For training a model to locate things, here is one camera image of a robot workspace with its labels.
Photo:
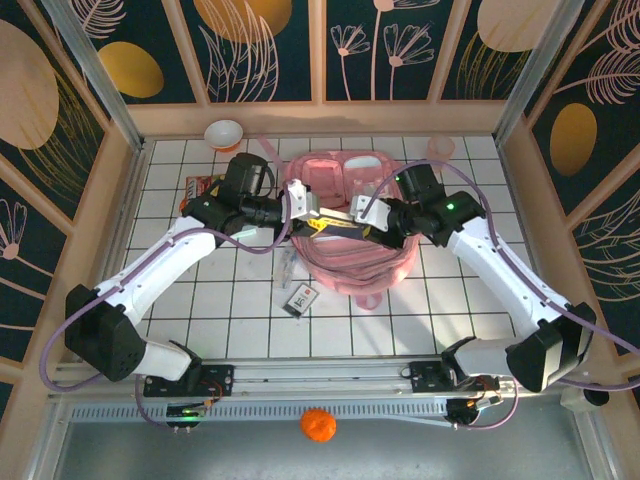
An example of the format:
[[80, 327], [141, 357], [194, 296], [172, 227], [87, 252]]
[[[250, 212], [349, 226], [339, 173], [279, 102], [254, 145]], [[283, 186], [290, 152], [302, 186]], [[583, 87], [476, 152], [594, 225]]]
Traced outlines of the pink student backpack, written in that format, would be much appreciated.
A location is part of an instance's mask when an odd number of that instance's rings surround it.
[[[323, 208], [348, 212], [357, 195], [370, 196], [399, 167], [389, 156], [366, 150], [312, 152], [283, 162], [271, 143], [259, 142], [283, 174], [282, 182], [299, 179]], [[405, 240], [402, 249], [340, 238], [293, 237], [292, 243], [312, 277], [322, 285], [355, 298], [365, 310], [376, 308], [382, 293], [404, 280], [418, 256], [419, 238]]]

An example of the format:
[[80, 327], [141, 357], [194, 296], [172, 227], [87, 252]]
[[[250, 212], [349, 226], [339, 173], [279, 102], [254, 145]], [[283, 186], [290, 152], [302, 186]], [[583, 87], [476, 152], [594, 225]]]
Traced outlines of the clear plastic pen packet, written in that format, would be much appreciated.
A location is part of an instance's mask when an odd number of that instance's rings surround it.
[[297, 263], [298, 252], [294, 247], [282, 249], [273, 273], [273, 281], [276, 288], [287, 290], [290, 287]]

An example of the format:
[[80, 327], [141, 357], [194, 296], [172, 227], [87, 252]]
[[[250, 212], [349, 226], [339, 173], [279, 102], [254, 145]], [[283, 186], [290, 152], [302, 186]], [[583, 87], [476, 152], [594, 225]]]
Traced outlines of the black white small box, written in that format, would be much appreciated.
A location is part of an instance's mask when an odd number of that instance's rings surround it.
[[309, 284], [300, 284], [286, 301], [282, 309], [294, 318], [302, 317], [314, 301], [319, 292]]

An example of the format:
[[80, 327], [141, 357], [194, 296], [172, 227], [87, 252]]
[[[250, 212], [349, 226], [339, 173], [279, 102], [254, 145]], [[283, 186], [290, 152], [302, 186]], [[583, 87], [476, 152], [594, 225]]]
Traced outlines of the colourful candy bag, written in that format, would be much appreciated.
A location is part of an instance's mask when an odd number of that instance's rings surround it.
[[186, 178], [185, 193], [180, 203], [179, 211], [182, 212], [191, 200], [202, 195], [215, 181], [222, 180], [223, 178], [223, 175], [188, 176]]

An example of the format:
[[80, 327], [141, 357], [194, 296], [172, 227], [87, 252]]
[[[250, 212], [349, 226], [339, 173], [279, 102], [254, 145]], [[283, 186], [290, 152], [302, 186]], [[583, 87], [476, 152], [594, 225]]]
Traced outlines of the pink translucent cup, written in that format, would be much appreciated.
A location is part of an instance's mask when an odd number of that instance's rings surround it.
[[455, 151], [454, 141], [444, 135], [436, 135], [429, 138], [427, 142], [426, 158], [439, 162], [448, 162]]

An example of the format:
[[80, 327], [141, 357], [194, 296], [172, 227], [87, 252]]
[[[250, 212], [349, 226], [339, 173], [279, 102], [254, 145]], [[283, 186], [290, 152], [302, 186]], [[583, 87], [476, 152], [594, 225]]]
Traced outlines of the white orange bowl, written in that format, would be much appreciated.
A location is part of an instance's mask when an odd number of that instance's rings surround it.
[[216, 152], [232, 152], [243, 139], [244, 130], [233, 120], [217, 120], [204, 132], [204, 141]]

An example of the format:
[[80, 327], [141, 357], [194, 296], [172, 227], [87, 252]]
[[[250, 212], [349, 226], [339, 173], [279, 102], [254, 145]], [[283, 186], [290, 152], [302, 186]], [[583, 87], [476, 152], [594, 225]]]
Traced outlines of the orange fruit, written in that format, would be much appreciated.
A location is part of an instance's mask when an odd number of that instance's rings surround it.
[[337, 432], [337, 421], [329, 412], [322, 409], [307, 410], [299, 421], [302, 433], [311, 441], [326, 443]]

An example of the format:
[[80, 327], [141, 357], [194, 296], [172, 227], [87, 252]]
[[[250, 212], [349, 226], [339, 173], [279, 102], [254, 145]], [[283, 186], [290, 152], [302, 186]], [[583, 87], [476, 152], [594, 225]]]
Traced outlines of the small circuit board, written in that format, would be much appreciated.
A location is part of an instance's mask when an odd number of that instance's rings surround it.
[[205, 417], [208, 407], [203, 403], [169, 404], [166, 424], [171, 428], [195, 428]]
[[501, 403], [502, 399], [497, 395], [476, 398], [451, 398], [446, 401], [444, 419], [456, 427], [469, 427], [478, 420], [483, 410]]

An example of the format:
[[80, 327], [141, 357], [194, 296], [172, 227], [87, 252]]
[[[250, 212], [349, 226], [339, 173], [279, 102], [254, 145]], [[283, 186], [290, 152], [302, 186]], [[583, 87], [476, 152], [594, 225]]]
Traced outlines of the grey cylinder with black hole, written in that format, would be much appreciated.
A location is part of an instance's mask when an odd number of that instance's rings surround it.
[[561, 395], [560, 404], [573, 412], [594, 411], [606, 405], [610, 394], [606, 391], [566, 387]]

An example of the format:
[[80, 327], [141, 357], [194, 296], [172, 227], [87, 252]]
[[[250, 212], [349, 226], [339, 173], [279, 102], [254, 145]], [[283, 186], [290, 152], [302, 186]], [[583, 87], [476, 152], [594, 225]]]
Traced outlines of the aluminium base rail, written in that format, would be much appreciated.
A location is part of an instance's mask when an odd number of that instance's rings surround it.
[[[358, 400], [413, 395], [408, 364], [419, 357], [229, 360], [234, 368], [232, 395], [224, 400]], [[61, 386], [94, 375], [88, 364], [62, 363], [50, 374]], [[100, 378], [67, 394], [91, 401], [133, 395], [135, 377], [119, 382]]]

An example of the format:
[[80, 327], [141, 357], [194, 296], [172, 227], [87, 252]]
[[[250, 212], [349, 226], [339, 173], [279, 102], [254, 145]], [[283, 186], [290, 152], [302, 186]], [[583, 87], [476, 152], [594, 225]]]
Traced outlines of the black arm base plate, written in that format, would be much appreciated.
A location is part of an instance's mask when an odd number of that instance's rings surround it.
[[481, 375], [459, 380], [454, 370], [440, 361], [411, 362], [409, 380], [414, 393], [500, 391], [497, 377]]
[[176, 381], [149, 376], [143, 387], [145, 398], [225, 397], [232, 394], [233, 365], [202, 364], [187, 370]]

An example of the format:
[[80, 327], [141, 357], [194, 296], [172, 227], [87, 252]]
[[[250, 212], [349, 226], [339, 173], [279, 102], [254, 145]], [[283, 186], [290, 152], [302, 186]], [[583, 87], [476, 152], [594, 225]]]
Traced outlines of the aluminium frame post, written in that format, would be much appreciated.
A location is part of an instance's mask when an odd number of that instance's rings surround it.
[[135, 153], [142, 137], [108, 74], [94, 40], [107, 40], [126, 17], [124, 0], [40, 0], [106, 110]]
[[559, 0], [541, 38], [529, 55], [512, 89], [503, 113], [493, 132], [496, 147], [501, 151], [517, 125], [536, 88], [549, 70], [557, 52], [572, 29], [585, 0]]

